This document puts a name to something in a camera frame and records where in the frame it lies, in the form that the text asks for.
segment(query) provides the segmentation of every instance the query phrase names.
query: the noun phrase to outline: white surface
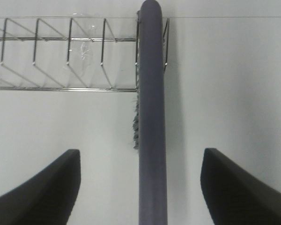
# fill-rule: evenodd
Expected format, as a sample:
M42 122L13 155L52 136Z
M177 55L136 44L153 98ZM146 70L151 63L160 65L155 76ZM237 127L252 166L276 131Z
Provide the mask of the white surface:
M0 1L0 15L134 16L141 2L60 5ZM281 15L281 1L161 5L171 16ZM82 183L68 224L136 225L135 99L133 93L0 92L0 195L78 148ZM170 225L212 224L200 190L206 147L281 191L281 18L171 19L165 101Z

